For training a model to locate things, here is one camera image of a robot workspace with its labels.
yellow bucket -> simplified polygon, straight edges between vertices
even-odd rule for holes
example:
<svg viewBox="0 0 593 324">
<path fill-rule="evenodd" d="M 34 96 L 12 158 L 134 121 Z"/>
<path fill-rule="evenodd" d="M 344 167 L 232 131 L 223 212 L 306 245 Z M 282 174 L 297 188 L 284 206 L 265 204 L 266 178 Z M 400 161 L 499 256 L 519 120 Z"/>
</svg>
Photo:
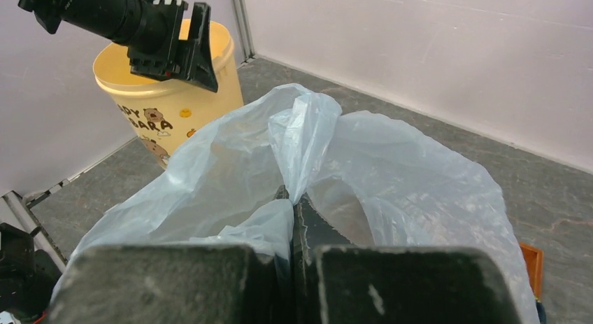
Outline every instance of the yellow bucket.
<svg viewBox="0 0 593 324">
<path fill-rule="evenodd" d="M 183 20 L 180 38 L 187 38 Z M 174 150 L 210 121 L 243 105 L 234 43 L 227 28 L 210 22 L 210 51 L 218 93 L 179 80 L 156 81 L 130 73 L 127 48 L 110 44 L 94 61 L 97 84 L 113 98 L 144 146 L 165 168 Z"/>
</svg>

plastic bag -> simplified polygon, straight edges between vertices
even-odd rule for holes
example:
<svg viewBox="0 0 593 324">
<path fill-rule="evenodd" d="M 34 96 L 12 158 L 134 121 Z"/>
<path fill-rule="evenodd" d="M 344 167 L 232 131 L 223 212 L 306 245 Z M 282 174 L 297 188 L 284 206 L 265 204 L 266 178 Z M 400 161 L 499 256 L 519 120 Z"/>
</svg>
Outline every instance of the plastic bag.
<svg viewBox="0 0 593 324">
<path fill-rule="evenodd" d="M 104 244 L 223 243 L 288 262 L 292 203 L 307 191 L 355 244 L 483 249 L 523 322 L 537 323 L 501 189 L 487 171 L 402 121 L 340 114 L 327 95 L 274 88 L 184 142 L 159 178 L 106 212 L 72 258 Z M 273 200 L 282 184 L 290 200 Z"/>
</svg>

cartoon capybara print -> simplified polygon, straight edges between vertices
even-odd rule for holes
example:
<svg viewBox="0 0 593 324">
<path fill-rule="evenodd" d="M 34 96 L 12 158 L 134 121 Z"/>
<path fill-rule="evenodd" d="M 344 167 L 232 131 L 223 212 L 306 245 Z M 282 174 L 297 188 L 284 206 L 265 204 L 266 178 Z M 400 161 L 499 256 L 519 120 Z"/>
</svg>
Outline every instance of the cartoon capybara print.
<svg viewBox="0 0 593 324">
<path fill-rule="evenodd" d="M 150 122 L 161 122 L 164 120 L 163 113 L 156 108 L 144 108 L 144 116 Z"/>
<path fill-rule="evenodd" d="M 141 140 L 142 144 L 144 144 L 151 153 L 155 154 L 160 165 L 167 165 L 169 163 L 169 153 L 163 147 L 159 146 L 155 140 L 148 138 L 142 138 Z"/>
</svg>

gray stone surface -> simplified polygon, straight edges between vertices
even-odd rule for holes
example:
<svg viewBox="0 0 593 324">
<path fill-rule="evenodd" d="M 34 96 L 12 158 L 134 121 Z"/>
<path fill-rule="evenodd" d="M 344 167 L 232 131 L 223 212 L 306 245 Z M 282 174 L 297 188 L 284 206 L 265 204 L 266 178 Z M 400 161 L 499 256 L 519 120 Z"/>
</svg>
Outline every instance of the gray stone surface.
<svg viewBox="0 0 593 324">
<path fill-rule="evenodd" d="M 593 323 L 593 176 L 399 108 L 346 87 L 256 59 L 239 69 L 246 102 L 300 83 L 335 98 L 344 113 L 368 110 L 404 120 L 482 164 L 503 188 L 520 241 L 545 252 L 543 303 L 549 323 Z M 135 141 L 41 202 L 34 214 L 66 256 L 112 205 L 161 173 Z"/>
</svg>

white wall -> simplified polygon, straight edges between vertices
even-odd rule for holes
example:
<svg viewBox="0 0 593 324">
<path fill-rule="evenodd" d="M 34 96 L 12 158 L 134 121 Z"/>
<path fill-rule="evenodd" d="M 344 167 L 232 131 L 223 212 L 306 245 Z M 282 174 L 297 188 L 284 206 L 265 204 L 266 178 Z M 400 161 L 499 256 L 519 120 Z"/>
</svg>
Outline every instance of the white wall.
<svg viewBox="0 0 593 324">
<path fill-rule="evenodd" d="M 256 53 L 593 171 L 593 0 L 245 0 Z"/>
<path fill-rule="evenodd" d="M 0 0 L 0 195 L 47 190 L 134 136 L 94 81 L 109 41 L 63 22 L 49 35 Z"/>
</svg>

